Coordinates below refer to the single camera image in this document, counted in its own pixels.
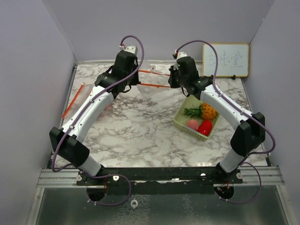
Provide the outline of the toy pineapple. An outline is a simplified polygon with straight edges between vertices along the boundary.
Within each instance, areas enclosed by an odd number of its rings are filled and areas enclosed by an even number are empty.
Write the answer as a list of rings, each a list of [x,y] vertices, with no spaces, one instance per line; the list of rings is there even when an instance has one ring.
[[[202,103],[198,107],[184,108],[183,114],[192,119],[213,120],[218,112],[207,103]]]

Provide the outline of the pink peach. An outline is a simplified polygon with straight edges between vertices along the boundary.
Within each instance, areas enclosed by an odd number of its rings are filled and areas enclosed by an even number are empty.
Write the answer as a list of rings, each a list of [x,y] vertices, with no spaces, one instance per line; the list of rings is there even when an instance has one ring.
[[[190,119],[186,122],[186,126],[190,129],[197,131],[199,128],[199,122],[195,119]]]

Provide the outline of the clear orange-zipper zip bag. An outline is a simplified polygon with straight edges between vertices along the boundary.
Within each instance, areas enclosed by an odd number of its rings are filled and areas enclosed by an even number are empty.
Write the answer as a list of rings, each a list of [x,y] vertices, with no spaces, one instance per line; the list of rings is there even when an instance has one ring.
[[[75,112],[81,107],[81,105],[84,103],[86,98],[91,94],[93,84],[87,84],[83,82],[74,95],[73,99],[71,102],[68,104],[65,112],[62,115],[63,119],[68,119],[72,117]]]

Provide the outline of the red bell pepper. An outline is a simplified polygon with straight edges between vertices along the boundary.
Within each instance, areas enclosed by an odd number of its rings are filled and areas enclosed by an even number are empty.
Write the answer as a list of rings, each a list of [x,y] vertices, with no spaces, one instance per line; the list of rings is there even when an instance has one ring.
[[[204,120],[198,127],[197,132],[202,135],[209,136],[209,134],[211,133],[212,127],[213,127],[213,125],[210,120]]]

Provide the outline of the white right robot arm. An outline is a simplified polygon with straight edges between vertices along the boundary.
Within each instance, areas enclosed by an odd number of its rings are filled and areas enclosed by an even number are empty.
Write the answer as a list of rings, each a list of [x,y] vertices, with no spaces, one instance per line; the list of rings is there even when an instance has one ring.
[[[247,154],[265,141],[265,117],[260,112],[253,114],[235,103],[219,88],[213,86],[213,78],[199,76],[196,64],[190,56],[176,60],[170,67],[169,84],[172,88],[186,90],[215,109],[234,129],[230,150],[216,165],[215,177],[220,183],[228,182]]]

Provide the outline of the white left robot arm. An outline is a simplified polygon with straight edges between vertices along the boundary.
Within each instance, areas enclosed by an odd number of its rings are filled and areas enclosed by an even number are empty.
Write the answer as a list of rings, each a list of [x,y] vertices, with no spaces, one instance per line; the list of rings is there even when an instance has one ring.
[[[118,94],[125,92],[127,86],[137,85],[138,81],[137,47],[129,46],[121,50],[115,63],[100,74],[88,97],[79,109],[61,128],[53,127],[49,133],[54,156],[69,162],[87,173],[87,179],[93,185],[103,181],[102,165],[90,154],[83,145],[87,132],[101,112],[112,103]]]

